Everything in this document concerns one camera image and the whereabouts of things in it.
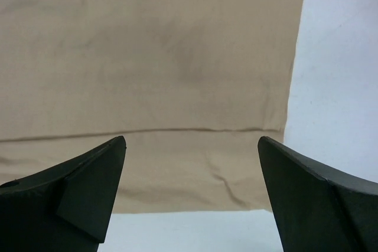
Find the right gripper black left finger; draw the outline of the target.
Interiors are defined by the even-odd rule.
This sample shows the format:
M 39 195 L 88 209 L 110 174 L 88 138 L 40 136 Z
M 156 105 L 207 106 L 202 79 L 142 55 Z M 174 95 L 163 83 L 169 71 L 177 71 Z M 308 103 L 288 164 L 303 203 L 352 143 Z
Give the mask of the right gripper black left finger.
M 1 185 L 1 251 L 97 251 L 126 155 L 117 136 L 58 165 Z

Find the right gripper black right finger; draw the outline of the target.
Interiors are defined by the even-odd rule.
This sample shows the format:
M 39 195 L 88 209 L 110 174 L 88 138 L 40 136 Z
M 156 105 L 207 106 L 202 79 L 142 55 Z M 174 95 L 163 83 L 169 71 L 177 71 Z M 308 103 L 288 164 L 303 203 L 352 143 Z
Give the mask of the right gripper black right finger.
M 284 251 L 377 251 L 377 184 L 258 141 L 263 178 Z

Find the beige t shirt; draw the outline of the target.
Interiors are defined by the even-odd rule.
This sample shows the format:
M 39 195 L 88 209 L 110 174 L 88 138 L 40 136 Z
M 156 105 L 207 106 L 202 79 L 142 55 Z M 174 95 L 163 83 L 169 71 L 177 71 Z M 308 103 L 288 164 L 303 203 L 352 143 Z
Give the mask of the beige t shirt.
M 1 182 L 122 135 L 116 212 L 270 209 L 303 0 L 1 0 Z

